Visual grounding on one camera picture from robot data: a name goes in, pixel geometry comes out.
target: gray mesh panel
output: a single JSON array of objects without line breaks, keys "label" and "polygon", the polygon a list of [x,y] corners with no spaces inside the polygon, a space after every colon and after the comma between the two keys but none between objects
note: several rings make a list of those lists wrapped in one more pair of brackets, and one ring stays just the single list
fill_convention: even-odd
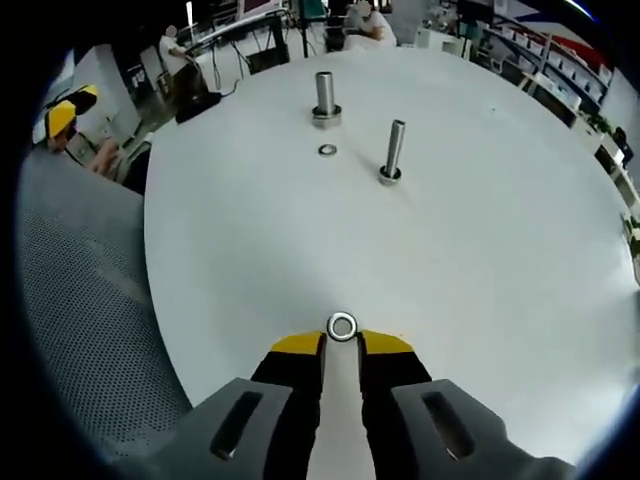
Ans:
[{"label": "gray mesh panel", "polygon": [[109,459],[170,438],[189,402],[146,279],[142,197],[36,150],[16,235],[26,313],[51,378]]}]

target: monitor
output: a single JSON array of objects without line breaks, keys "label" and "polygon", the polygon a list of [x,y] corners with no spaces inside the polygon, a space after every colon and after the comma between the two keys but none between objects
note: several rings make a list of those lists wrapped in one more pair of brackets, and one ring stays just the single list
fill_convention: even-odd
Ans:
[{"label": "monitor", "polygon": [[268,13],[280,8],[282,0],[238,0],[237,20]]}]

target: table surface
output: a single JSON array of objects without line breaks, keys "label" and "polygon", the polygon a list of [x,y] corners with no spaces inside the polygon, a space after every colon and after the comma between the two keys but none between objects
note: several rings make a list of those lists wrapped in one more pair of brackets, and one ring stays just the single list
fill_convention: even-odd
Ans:
[{"label": "table surface", "polygon": [[[322,70],[343,108],[329,131],[310,121]],[[383,187],[396,118],[403,176]],[[633,379],[625,209],[571,131],[498,76],[430,50],[343,52],[250,77],[157,132],[146,260],[194,405],[346,310],[410,342],[514,443],[576,462]]]}]

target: metal washer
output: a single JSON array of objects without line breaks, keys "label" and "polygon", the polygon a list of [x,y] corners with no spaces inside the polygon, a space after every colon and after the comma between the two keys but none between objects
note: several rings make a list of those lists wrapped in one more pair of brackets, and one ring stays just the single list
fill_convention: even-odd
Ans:
[{"label": "metal washer", "polygon": [[332,145],[331,143],[325,143],[324,145],[320,145],[318,149],[318,153],[323,157],[331,157],[338,152],[338,147]]},{"label": "metal washer", "polygon": [[[336,332],[336,323],[338,323],[340,320],[345,320],[347,323],[349,323],[350,327],[349,331],[342,335]],[[331,317],[329,317],[329,320],[327,320],[327,334],[336,342],[348,342],[356,336],[356,333],[358,333],[358,322],[356,322],[356,319],[353,315],[347,312],[334,313],[333,315],[331,315]]]}]

